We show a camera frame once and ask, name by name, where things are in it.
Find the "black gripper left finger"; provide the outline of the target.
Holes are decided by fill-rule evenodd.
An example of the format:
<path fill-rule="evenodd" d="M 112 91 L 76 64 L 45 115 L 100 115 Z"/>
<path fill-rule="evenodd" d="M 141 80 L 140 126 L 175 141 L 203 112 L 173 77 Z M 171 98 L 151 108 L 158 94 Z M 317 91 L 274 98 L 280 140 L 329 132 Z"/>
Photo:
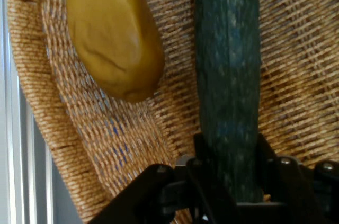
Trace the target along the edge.
<path fill-rule="evenodd" d="M 196 156 L 171 168 L 148 166 L 91 223 L 170 223 L 188 209 L 193 223 L 236 223 L 236 203 L 208 165 L 210 149 L 194 135 Z"/>

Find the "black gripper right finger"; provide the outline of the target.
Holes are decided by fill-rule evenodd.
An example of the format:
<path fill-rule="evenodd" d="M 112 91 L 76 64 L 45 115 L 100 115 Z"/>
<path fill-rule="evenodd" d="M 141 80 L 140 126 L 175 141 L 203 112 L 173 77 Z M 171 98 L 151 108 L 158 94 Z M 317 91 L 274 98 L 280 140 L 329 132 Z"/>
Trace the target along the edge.
<path fill-rule="evenodd" d="M 280 223 L 338 223 L 337 161 L 326 159 L 309 168 L 292 156 L 278 156 L 259 134 L 256 171 Z"/>

